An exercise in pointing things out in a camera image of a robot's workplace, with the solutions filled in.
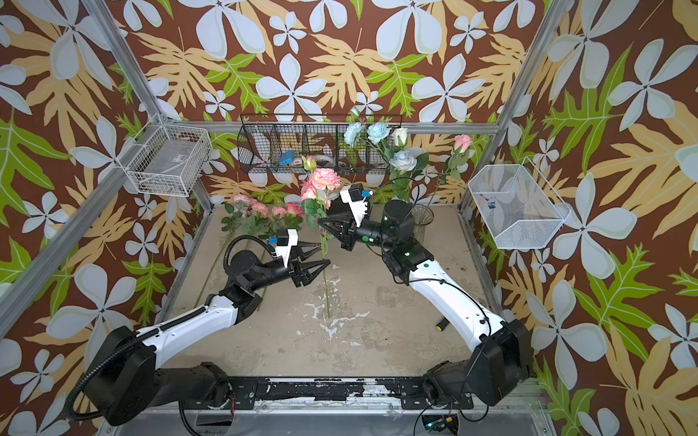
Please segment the stained floor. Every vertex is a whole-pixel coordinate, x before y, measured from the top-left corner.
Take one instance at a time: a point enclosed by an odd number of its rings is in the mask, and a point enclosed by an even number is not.
[[[486,304],[455,206],[433,210],[424,246],[458,284]],[[172,316],[196,307],[225,285],[220,254],[226,235],[219,225],[224,216],[225,209],[217,208]],[[299,238],[319,241],[320,233],[305,228]],[[247,248],[260,255],[256,245]],[[407,376],[470,356],[452,326],[436,330],[442,316],[426,298],[393,283],[382,260],[366,246],[357,243],[348,252],[333,240],[327,258],[332,261],[326,270],[327,296],[322,275],[308,287],[296,288],[290,280],[270,286],[255,314],[194,344],[166,366],[212,361],[239,376]]]

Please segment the black wire basket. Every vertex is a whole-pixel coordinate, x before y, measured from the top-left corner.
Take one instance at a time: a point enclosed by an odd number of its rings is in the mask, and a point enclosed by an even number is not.
[[[294,114],[293,118],[307,117]],[[346,115],[323,115],[325,121],[317,122],[273,122],[242,121],[237,136],[240,168],[247,172],[275,172],[302,174],[302,158],[313,156],[318,168],[331,168],[338,174],[384,174],[388,164],[380,152],[369,146],[366,127],[373,122],[383,121],[392,130],[402,125],[402,116],[373,114],[362,116],[364,124],[355,141],[355,146],[344,142],[344,132],[350,123]],[[392,146],[392,135],[385,138]]]

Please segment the rose bouquet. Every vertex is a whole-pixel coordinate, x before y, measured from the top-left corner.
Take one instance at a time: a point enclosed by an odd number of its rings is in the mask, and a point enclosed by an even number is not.
[[[410,182],[424,171],[429,163],[429,154],[417,155],[419,149],[406,149],[407,128],[396,128],[390,133],[392,143],[387,140],[389,128],[387,124],[378,122],[367,129],[373,148],[389,165],[390,180],[395,196],[404,202],[410,201]]]
[[[306,220],[310,227],[319,227],[318,218],[326,218],[332,200],[339,197],[334,192],[341,185],[339,175],[329,168],[317,168],[309,175],[301,189],[301,206],[306,213]],[[322,258],[327,255],[327,246],[332,235],[321,229]]]
[[[286,209],[277,206],[270,211],[266,204],[242,194],[235,195],[225,210],[230,216],[223,217],[221,224],[230,236],[238,228],[242,233],[264,237],[274,236],[277,230],[298,230],[304,215],[296,204],[288,203]]]

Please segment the floral wallpaper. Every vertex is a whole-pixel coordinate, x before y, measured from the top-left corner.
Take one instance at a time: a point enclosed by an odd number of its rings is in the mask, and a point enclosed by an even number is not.
[[[172,118],[347,114],[487,122],[546,3],[531,0],[109,1]]]
[[[473,220],[560,435],[698,433],[697,14],[575,3],[495,159],[531,158],[573,213],[543,250]]]
[[[78,0],[0,1],[0,304],[145,122]],[[0,340],[0,435],[91,435],[59,416],[109,331],[152,322],[191,247],[193,200],[124,186]],[[91,406],[80,398],[80,409]]]

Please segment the pink peony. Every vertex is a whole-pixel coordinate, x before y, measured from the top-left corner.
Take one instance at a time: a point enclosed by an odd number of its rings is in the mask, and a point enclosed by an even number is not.
[[[329,168],[318,168],[313,171],[313,179],[311,181],[315,189],[335,190],[341,185],[341,180],[334,170]]]
[[[244,194],[238,194],[232,198],[233,203],[243,202],[245,204],[252,204],[252,200],[253,199],[251,199],[250,197],[248,197],[247,195],[244,195]]]
[[[279,218],[283,218],[284,216],[286,216],[286,209],[284,209],[283,207],[276,206],[272,209],[272,215]]]
[[[303,209],[295,203],[286,203],[286,211],[289,215],[303,216]]]
[[[256,213],[260,218],[267,218],[269,216],[269,208],[266,204],[259,202],[252,205],[252,212]]]
[[[468,147],[473,143],[473,139],[467,135],[456,136],[456,143],[453,145],[453,151],[456,153],[465,153]]]

